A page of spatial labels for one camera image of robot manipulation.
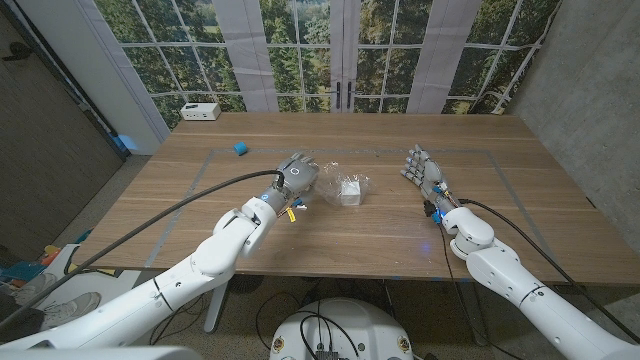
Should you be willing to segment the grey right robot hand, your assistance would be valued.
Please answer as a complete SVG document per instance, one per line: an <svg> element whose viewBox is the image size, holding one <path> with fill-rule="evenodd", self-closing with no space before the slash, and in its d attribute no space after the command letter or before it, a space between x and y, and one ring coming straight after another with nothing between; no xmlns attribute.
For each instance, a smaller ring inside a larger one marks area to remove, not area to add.
<svg viewBox="0 0 640 360"><path fill-rule="evenodd" d="M431 194L435 192L435 188L440 188L446 182L439 165L418 144L409 151L406 164L400 173L419 188L425 199L429 199Z"/></svg>

